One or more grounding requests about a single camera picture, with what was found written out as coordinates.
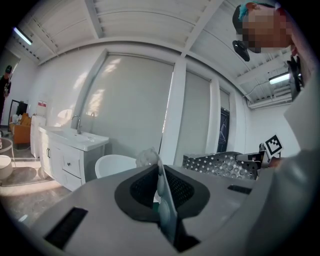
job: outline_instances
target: white chair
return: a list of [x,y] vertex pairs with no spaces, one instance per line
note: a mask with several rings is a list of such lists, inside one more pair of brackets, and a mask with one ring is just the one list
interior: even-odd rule
[[109,154],[100,157],[98,161],[96,161],[94,169],[96,177],[99,179],[136,167],[136,159],[134,158],[119,154]]

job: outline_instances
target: ceiling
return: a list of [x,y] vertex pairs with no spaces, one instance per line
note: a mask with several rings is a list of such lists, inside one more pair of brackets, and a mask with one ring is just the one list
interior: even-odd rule
[[233,49],[232,15],[243,0],[42,0],[20,22],[32,39],[14,43],[42,64],[66,51],[102,42],[142,42],[191,56],[212,67],[256,103],[270,99],[268,79],[288,71],[290,49],[252,53],[245,62]]

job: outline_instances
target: orange chair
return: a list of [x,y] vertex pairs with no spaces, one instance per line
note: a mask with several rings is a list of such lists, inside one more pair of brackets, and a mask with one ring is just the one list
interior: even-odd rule
[[9,127],[14,144],[30,143],[31,117],[27,113],[22,114],[20,124],[10,123]]

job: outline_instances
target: white sink cabinet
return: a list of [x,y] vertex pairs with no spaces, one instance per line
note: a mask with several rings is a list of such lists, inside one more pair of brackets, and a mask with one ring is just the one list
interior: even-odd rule
[[59,127],[40,127],[42,170],[67,189],[74,191],[96,178],[95,164],[104,156],[108,137]]

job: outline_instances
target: perforated metal panel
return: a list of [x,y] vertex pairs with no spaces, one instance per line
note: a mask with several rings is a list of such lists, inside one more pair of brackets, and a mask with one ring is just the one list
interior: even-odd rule
[[199,173],[233,179],[255,180],[258,165],[236,160],[238,152],[224,152],[203,156],[184,155],[182,167]]

